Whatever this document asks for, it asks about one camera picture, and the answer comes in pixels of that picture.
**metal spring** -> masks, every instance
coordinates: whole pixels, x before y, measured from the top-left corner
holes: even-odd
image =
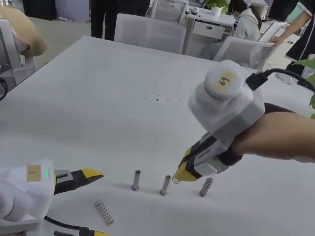
[[[175,184],[179,184],[179,182],[180,182],[180,180],[176,179],[176,177],[175,177],[175,176],[177,175],[179,169],[180,169],[180,168],[177,169],[177,171],[175,172],[175,174],[174,174],[173,177],[172,177],[172,181],[173,181],[173,183],[175,183]]]
[[[94,206],[97,209],[100,216],[103,218],[105,225],[108,226],[108,225],[111,225],[114,223],[114,219],[112,218],[112,216],[110,215],[110,213],[106,209],[105,204],[103,203],[102,200],[96,201],[94,203]]]
[[[207,178],[199,192],[199,196],[202,198],[206,196],[212,184],[213,184],[213,179],[210,177]]]

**white office chair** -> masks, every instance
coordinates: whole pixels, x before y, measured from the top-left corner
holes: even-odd
[[[187,0],[154,0],[150,17],[181,24],[188,4]]]
[[[8,90],[15,88],[34,72],[34,58],[19,54],[9,21],[0,19],[0,77],[8,83]]]
[[[276,49],[274,43],[228,37],[213,60],[232,60],[241,66],[260,70]]]
[[[172,22],[118,14],[114,41],[181,54],[186,28]]]
[[[315,54],[310,54],[309,57],[308,57],[308,59],[314,60],[314,59],[315,59]],[[314,69],[305,66],[305,67],[304,67],[304,70],[303,70],[302,77],[304,77],[304,78],[307,79],[309,76],[311,76],[311,75],[314,74],[314,73],[315,73],[315,70],[314,70]]]
[[[269,42],[276,33],[286,25],[286,22],[274,22],[271,26],[266,30],[266,32],[259,38],[259,42]]]

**person's legs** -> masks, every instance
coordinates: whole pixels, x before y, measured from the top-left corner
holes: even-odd
[[[91,0],[91,37],[103,38],[105,3],[108,0]]]
[[[114,41],[116,18],[118,13],[118,0],[102,0],[106,2],[105,39]]]

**sticker label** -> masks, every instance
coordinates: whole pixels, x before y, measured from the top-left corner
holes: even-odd
[[[41,165],[28,165],[26,169],[26,182],[41,181]]]
[[[220,79],[216,84],[216,89],[225,91],[234,82],[235,75],[230,71],[225,71],[221,74]]]

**metal rod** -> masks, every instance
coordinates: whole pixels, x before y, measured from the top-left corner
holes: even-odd
[[[141,173],[141,171],[139,171],[139,170],[136,170],[134,172],[133,184],[131,186],[131,189],[133,191],[138,191],[138,189],[139,189],[140,173]]]
[[[161,194],[161,196],[165,196],[167,194],[167,188],[169,186],[169,183],[171,181],[172,177],[171,176],[166,176],[164,183],[163,183],[163,187],[162,189],[159,191],[159,193]]]

